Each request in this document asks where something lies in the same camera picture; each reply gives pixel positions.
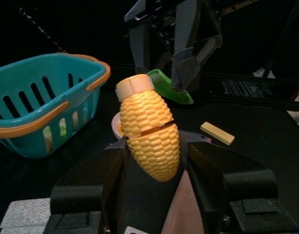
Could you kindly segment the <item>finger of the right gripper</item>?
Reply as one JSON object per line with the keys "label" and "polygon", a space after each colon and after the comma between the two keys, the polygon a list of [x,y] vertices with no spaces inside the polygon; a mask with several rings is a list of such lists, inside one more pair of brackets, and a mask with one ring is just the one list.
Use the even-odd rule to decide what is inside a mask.
{"label": "finger of the right gripper", "polygon": [[198,53],[194,47],[184,48],[173,56],[173,81],[172,86],[176,91],[193,91],[200,87],[200,73],[208,59],[214,51],[221,47],[222,36],[217,35],[206,39],[205,45]]}
{"label": "finger of the right gripper", "polygon": [[130,29],[130,47],[136,62],[136,73],[150,71],[150,30],[146,25]]}

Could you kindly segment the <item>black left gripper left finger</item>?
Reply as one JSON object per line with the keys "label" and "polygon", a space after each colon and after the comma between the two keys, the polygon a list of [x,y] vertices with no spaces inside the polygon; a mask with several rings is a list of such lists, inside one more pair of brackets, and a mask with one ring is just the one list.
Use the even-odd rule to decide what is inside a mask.
{"label": "black left gripper left finger", "polygon": [[51,190],[45,234],[118,234],[128,154],[121,138],[62,177]]}

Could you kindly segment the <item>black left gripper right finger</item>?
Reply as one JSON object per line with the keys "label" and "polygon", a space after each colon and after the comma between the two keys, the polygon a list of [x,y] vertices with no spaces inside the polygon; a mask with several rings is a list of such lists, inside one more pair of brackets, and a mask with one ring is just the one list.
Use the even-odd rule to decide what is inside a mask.
{"label": "black left gripper right finger", "polygon": [[214,144],[189,144],[188,170],[206,234],[299,234],[273,171]]}

